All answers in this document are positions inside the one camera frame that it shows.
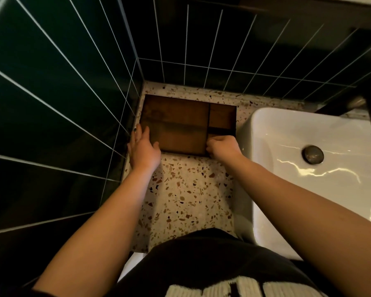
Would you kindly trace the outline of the person's right hand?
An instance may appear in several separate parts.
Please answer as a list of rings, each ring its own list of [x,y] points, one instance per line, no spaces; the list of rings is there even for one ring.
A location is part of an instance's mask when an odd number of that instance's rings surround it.
[[[207,140],[206,150],[211,158],[223,163],[242,156],[236,138],[231,135],[209,138]]]

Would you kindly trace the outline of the person's left hand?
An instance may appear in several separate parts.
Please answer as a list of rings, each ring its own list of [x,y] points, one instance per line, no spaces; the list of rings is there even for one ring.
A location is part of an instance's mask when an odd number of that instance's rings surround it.
[[[133,170],[145,170],[152,173],[157,169],[161,162],[161,154],[153,154],[152,145],[149,127],[146,126],[142,130],[142,126],[137,124],[127,144],[130,166]]]

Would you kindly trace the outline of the brown wooden divided tray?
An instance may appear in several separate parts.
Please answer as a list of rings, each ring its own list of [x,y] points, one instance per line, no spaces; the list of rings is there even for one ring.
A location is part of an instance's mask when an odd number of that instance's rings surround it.
[[[161,151],[209,157],[209,138],[236,135],[237,107],[146,94],[140,124]]]

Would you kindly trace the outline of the person's right forearm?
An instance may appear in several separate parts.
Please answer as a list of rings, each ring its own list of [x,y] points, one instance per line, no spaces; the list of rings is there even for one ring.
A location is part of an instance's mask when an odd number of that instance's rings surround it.
[[[371,222],[241,153],[221,159],[267,219],[344,296],[371,297]]]

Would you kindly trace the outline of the person's left forearm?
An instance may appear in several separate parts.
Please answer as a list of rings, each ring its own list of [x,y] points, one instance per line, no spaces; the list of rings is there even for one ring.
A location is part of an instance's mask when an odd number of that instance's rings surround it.
[[[160,159],[132,171],[61,247],[33,291],[54,297],[103,297],[127,260],[147,187]]]

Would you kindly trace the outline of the round metal sink drain plug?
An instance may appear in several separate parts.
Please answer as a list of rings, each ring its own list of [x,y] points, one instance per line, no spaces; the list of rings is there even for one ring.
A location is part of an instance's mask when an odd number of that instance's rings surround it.
[[[324,153],[315,145],[307,145],[302,149],[302,158],[310,165],[318,165],[323,162]]]

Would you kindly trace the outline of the black shirt with white print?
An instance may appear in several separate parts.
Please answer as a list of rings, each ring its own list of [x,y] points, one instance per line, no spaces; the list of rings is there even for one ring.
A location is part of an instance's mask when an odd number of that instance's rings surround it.
[[[216,228],[155,246],[105,297],[343,297],[310,264]]]

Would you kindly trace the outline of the white ceramic sink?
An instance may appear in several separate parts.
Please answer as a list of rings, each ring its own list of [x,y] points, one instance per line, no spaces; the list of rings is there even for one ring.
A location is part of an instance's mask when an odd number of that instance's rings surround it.
[[[371,123],[366,120],[260,108],[239,127],[242,154],[268,171],[371,222]],[[324,153],[310,165],[302,149]]]

